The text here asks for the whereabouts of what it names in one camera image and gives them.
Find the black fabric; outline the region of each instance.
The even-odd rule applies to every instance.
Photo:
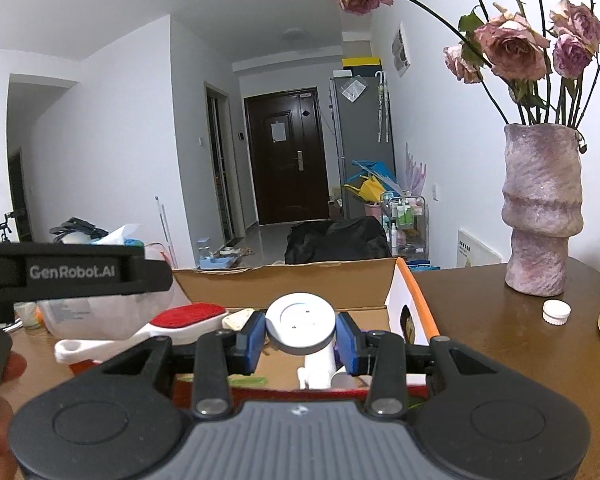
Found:
[[[287,265],[390,258],[380,222],[371,216],[354,220],[303,222],[286,238]]]

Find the metal screw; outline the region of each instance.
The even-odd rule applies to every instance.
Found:
[[[229,405],[224,399],[218,399],[217,397],[202,399],[196,404],[196,410],[202,415],[219,415],[228,407]]]
[[[395,415],[402,411],[402,403],[398,399],[383,397],[371,403],[371,410],[378,415]]]

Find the wooden table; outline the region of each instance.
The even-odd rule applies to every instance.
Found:
[[[505,265],[420,272],[441,333],[563,394],[584,411],[591,445],[578,480],[600,480],[600,273],[570,259],[563,326],[542,320],[541,298],[504,283]]]

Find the pink ceramic vase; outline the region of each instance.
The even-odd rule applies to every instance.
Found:
[[[533,296],[564,290],[569,238],[582,231],[576,131],[561,124],[505,126],[502,219],[513,227],[506,283]]]

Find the refrigerator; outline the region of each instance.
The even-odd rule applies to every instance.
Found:
[[[351,163],[352,160],[381,160],[395,174],[394,138],[389,130],[387,142],[384,125],[378,142],[379,79],[363,77],[366,88],[353,102],[340,92],[341,86],[349,79],[350,77],[331,78],[331,113],[335,124],[341,186],[360,171],[359,167]],[[346,219],[364,216],[364,203],[353,193],[343,189],[342,211]]]

